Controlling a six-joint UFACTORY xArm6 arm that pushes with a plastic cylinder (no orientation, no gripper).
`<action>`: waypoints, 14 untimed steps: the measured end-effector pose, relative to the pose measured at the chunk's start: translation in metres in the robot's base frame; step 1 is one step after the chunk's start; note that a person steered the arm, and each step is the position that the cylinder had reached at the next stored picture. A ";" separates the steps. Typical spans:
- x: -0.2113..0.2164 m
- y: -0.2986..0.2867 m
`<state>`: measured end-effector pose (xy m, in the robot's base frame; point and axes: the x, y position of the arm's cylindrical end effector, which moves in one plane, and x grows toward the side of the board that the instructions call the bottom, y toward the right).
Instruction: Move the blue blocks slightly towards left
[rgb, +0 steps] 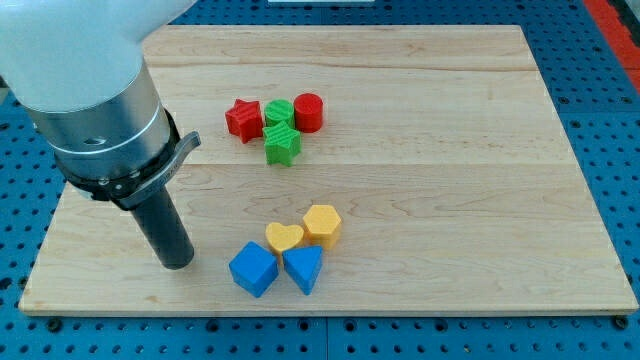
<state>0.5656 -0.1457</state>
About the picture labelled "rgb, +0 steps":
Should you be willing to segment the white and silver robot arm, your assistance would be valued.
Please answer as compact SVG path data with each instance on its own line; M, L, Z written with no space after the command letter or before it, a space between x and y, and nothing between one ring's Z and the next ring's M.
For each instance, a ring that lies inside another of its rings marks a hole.
M142 43L192 0L4 1L1 76L67 180L123 210L157 193L199 144L179 136Z

